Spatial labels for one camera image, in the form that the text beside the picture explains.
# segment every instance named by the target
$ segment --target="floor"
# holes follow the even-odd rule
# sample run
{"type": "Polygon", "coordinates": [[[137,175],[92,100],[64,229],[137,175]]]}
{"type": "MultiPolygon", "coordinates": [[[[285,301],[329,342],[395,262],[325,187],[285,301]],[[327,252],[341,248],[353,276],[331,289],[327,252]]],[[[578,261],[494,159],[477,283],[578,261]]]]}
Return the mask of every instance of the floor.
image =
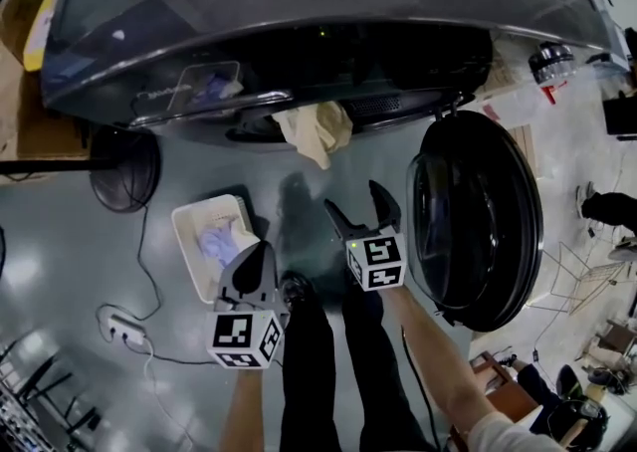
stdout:
{"type": "MultiPolygon", "coordinates": [[[[602,191],[616,187],[637,194],[637,173],[632,170],[637,165],[637,145],[621,144],[605,134],[599,88],[588,70],[580,71],[556,98],[557,105],[551,106],[535,86],[527,86],[490,104],[506,127],[531,124],[546,252],[558,259],[561,241],[589,266],[607,264],[612,231],[606,228],[596,231],[594,239],[588,236],[575,214],[574,189],[592,179],[602,191]]],[[[367,193],[367,179],[372,178],[394,195],[404,211],[405,169],[428,123],[425,119],[359,138],[336,153],[332,168],[325,172],[290,151],[262,155],[163,139],[162,179],[150,204],[143,249],[165,299],[164,308],[144,324],[157,352],[182,359],[207,358],[204,328],[209,309],[198,300],[181,257],[170,221],[174,208],[227,191],[243,195],[258,217],[257,232],[276,246],[279,269],[303,271],[318,278],[329,292],[333,289],[329,274],[339,266],[339,246],[322,201],[332,199],[354,222],[373,223],[367,193]],[[306,227],[295,227],[299,223],[306,227]]],[[[141,212],[116,215],[101,207],[83,173],[0,190],[0,224],[8,249],[0,284],[0,340],[25,337],[15,355],[25,372],[49,354],[61,353],[76,374],[73,390],[82,391],[83,398],[105,417],[91,437],[99,451],[184,449],[179,448],[184,445],[183,432],[165,419],[143,379],[144,357],[104,342],[95,319],[95,309],[103,302],[140,314],[153,305],[150,285],[135,262],[141,220],[141,212]]],[[[563,248],[562,264],[571,271],[581,269],[563,248]]],[[[554,261],[544,256],[533,292],[535,305],[562,306],[564,299],[546,295],[556,269],[554,261]]],[[[572,287],[572,279],[561,270],[555,291],[569,294],[572,287]]],[[[619,284],[575,315],[559,315],[536,346],[547,377],[554,379],[561,365],[578,354],[595,324],[621,311],[633,294],[631,284],[619,284]]],[[[429,301],[419,298],[431,312],[429,301]]],[[[397,323],[390,313],[385,315],[412,409],[429,434],[425,405],[399,346],[397,323]]],[[[521,358],[531,359],[535,339],[554,316],[552,311],[525,308],[506,327],[474,340],[471,354],[511,345],[521,358]]],[[[362,426],[360,398],[337,308],[329,320],[337,362],[334,420],[343,451],[354,451],[362,426]]],[[[471,333],[441,326],[469,356],[471,333]]],[[[154,371],[162,401],[187,425],[195,450],[215,450],[235,374],[209,365],[161,362],[154,364],[154,371]]],[[[264,400],[267,449],[277,450],[284,404],[277,366],[265,374],[264,400]]],[[[440,415],[437,423],[443,431],[440,415]]]]}
{"type": "MultiPolygon", "coordinates": [[[[329,171],[292,151],[257,154],[163,139],[162,178],[150,204],[142,254],[165,300],[163,309],[144,323],[157,353],[209,358],[204,328],[210,309],[199,301],[179,250],[170,220],[174,208],[228,191],[243,195],[258,217],[257,232],[276,246],[279,269],[320,277],[323,289],[329,291],[333,289],[329,273],[339,270],[340,248],[323,200],[332,199],[353,222],[373,224],[367,188],[367,180],[373,178],[404,211],[406,168],[428,123],[421,120],[357,139],[335,154],[329,171]]],[[[143,379],[144,357],[121,344],[106,343],[95,318],[96,307],[103,302],[123,305],[139,315],[154,305],[150,284],[135,262],[141,221],[141,212],[117,215],[101,207],[83,173],[0,190],[0,224],[7,240],[0,284],[0,340],[7,343],[26,336],[14,355],[24,372],[60,352],[76,374],[75,385],[60,390],[72,392],[69,395],[83,391],[85,406],[94,403],[104,415],[97,433],[89,437],[99,451],[185,449],[178,448],[184,445],[182,430],[164,417],[143,379]]],[[[431,311],[431,304],[421,298],[431,311]]],[[[385,315],[405,391],[429,434],[425,405],[400,347],[398,325],[390,313],[385,315]]],[[[362,407],[337,308],[329,320],[337,362],[334,420],[343,451],[354,451],[362,407]]],[[[468,354],[471,333],[442,326],[468,354]]],[[[235,373],[210,365],[165,362],[155,362],[154,371],[164,405],[187,425],[195,450],[215,450],[235,373]]],[[[264,400],[267,449],[278,450],[284,400],[276,365],[265,373],[264,400]]],[[[444,432],[442,419],[438,424],[444,432]]]]}

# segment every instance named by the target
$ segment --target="washing machine door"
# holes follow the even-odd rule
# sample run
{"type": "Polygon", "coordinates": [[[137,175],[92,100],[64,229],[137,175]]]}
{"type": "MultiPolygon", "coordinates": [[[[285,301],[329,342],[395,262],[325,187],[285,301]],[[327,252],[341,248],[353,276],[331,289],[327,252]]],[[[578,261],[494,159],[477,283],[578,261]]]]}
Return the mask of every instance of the washing machine door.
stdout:
{"type": "Polygon", "coordinates": [[[542,247],[535,179],[513,138],[479,113],[434,122],[409,167],[409,266],[444,317],[477,332],[514,318],[542,247]]]}

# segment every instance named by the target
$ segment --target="laundry basket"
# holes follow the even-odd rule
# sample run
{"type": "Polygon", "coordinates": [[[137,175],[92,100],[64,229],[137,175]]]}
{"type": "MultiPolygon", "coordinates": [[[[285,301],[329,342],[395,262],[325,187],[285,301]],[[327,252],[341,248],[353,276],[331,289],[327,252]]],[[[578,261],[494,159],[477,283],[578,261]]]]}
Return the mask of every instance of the laundry basket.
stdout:
{"type": "Polygon", "coordinates": [[[172,225],[181,253],[197,295],[205,304],[214,304],[223,268],[217,259],[201,252],[199,238],[205,230],[222,227],[233,220],[239,221],[236,225],[242,232],[250,233],[238,237],[236,243],[240,252],[259,242],[241,197],[221,195],[181,206],[172,212],[172,225]]]}

